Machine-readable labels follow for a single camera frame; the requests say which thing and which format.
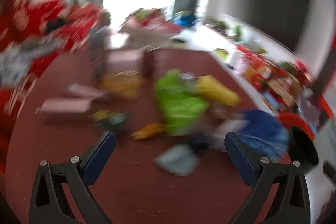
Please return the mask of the tall blue drink can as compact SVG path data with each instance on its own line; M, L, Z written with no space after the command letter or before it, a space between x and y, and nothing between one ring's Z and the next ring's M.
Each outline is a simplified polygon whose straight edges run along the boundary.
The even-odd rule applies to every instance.
M109 26L95 26L89 34L88 52L96 80L106 73L106 45L109 37Z

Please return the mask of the red drink can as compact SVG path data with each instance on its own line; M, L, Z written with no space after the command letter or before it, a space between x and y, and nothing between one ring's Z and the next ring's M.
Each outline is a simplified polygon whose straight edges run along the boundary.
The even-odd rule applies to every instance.
M143 50L142 74L144 77L150 77L154 72L157 50L157 47L147 47Z

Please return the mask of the green plastic bag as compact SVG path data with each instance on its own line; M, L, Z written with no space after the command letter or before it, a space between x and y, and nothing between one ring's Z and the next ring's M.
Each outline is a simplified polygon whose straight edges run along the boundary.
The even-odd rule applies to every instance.
M205 114L210 104L190 92L180 81L178 69L169 70L154 84L158 106L170 136L190 133L197 120Z

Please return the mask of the red covered sofa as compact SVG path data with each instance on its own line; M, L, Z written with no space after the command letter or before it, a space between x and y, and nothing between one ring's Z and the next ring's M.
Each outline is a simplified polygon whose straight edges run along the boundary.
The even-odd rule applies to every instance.
M97 24L102 8L92 2L84 6L67 6L65 0L3 0L1 10L1 51L20 46L27 38L42 38L47 25L58 19L64 26L50 32L59 38L56 50L43 57L33 58L28 72L12 88L1 88L1 165L5 164L11 134L27 96L37 80L59 53L73 52L84 46L90 30Z

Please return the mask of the orange peel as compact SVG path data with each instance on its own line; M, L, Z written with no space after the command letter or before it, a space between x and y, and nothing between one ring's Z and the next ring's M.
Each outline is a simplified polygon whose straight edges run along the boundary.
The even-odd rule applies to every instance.
M145 140L153 138L163 132L165 126L161 123L148 124L131 134L134 140Z

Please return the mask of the red plastic stool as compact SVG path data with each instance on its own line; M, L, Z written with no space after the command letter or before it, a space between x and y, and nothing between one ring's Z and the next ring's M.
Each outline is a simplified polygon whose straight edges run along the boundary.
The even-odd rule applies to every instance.
M314 133L311 130L308 123L306 123L302 118L300 118L297 114L294 113L286 113L281 112L278 114L278 118L282 125L287 129L291 129L292 127L298 127L301 129L306 135L310 138L310 140L314 139Z

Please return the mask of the blue white plastic bag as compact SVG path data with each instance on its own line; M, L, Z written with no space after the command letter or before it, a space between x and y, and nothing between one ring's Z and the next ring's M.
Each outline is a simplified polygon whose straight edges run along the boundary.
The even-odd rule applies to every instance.
M288 130L277 117L259 109L228 114L214 134L217 139L224 139L228 132L234 132L259 156L272 161L280 161L288 151Z

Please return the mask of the pink thin wrapper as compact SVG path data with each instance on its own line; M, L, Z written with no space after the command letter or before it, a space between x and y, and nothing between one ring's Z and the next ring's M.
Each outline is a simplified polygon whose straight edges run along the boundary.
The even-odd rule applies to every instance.
M42 114L84 114L94 102L108 101L107 91L79 83L66 86L65 97L49 98L37 108L36 113Z

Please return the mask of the large wall television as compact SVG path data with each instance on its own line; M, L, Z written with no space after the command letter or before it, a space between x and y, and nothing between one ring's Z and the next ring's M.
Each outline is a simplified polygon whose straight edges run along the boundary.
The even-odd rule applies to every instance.
M294 51L310 0L227 0L224 13L264 32Z

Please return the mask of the orange snack wrapper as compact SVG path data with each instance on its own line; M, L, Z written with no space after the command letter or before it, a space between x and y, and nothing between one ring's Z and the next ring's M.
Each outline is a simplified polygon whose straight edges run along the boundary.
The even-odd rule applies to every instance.
M141 73L136 71L123 71L118 74L105 73L99 79L102 90L111 95L125 100L134 100L139 95L139 90L144 79Z

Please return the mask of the round red side table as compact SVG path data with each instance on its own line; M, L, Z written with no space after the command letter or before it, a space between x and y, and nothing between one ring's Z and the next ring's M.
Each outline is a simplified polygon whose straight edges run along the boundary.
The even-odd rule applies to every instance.
M138 9L125 19L119 31L128 35L127 44L132 47L168 47L183 28L166 20L160 9Z

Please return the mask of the grey blue tissue paper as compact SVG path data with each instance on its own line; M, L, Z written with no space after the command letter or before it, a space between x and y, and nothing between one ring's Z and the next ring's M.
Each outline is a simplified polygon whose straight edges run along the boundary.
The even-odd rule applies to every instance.
M196 169L200 159L187 144L177 144L155 158L157 166L176 176L188 176Z

